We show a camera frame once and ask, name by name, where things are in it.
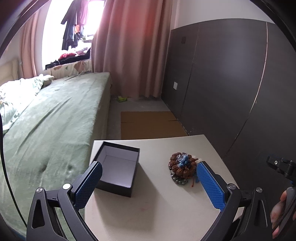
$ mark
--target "dark gray wardrobe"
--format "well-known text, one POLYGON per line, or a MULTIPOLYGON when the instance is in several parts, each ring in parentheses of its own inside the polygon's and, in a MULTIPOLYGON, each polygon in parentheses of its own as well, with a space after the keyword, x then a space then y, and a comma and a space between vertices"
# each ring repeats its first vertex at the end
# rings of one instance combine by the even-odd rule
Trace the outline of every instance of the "dark gray wardrobe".
POLYGON ((290 182, 266 157, 296 160, 295 91, 296 53, 272 23, 221 19, 171 31, 163 101, 189 135, 208 138, 240 188, 262 187, 270 208, 290 182))

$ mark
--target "green bedsheet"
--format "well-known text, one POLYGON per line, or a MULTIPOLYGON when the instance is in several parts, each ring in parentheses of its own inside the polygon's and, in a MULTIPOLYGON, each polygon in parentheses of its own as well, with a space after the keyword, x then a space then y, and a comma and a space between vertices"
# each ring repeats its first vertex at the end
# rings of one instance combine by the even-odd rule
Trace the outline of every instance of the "green bedsheet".
MULTIPOLYGON (((8 178, 26 221, 36 188, 61 188, 87 169, 97 138, 93 132, 100 129, 96 124, 107 120, 103 110, 108 112, 110 82, 109 73, 55 80, 40 91, 5 134, 8 178)), ((0 167, 0 212, 12 228, 25 234, 0 167)))

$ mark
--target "black box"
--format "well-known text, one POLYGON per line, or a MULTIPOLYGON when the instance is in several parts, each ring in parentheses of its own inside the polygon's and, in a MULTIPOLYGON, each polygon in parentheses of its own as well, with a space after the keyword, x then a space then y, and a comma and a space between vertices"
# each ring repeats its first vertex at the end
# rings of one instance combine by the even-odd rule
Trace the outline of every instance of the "black box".
POLYGON ((96 188, 131 197, 139 153, 139 148, 103 142, 94 158, 103 166, 96 188))

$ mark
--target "human hand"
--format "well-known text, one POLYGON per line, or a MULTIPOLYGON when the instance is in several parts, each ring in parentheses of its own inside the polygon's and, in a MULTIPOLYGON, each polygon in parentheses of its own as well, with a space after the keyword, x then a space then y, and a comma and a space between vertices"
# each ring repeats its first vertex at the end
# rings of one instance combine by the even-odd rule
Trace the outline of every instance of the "human hand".
MULTIPOLYGON (((284 191, 281 195, 280 202, 278 202, 274 208, 272 209, 270 213, 270 219, 272 228, 276 225, 280 217, 283 215, 285 211, 285 205, 286 205, 286 199, 287 199, 287 191, 284 191)), ((294 213, 292 217, 293 221, 296 219, 296 212, 294 213)), ((272 233, 272 238, 276 238, 279 235, 279 227, 277 227, 274 232, 272 233)))

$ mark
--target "window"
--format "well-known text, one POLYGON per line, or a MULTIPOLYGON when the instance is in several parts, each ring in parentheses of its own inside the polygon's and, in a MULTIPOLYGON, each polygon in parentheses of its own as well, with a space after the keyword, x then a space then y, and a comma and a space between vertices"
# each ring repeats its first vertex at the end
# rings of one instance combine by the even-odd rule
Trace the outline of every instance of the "window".
POLYGON ((84 26, 84 35, 94 35, 100 25, 102 13, 104 9, 104 1, 89 1, 89 13, 87 23, 84 26))
MULTIPOLYGON (((66 51, 62 50, 63 36, 66 24, 61 24, 69 6, 73 0, 52 0, 47 12, 43 38, 42 38, 42 67, 57 60, 66 51)), ((103 9, 104 0, 90 0, 88 3, 88 18, 84 26, 83 40, 80 40, 76 49, 70 49, 70 52, 76 52, 78 49, 90 47, 93 35, 96 33, 103 9)))

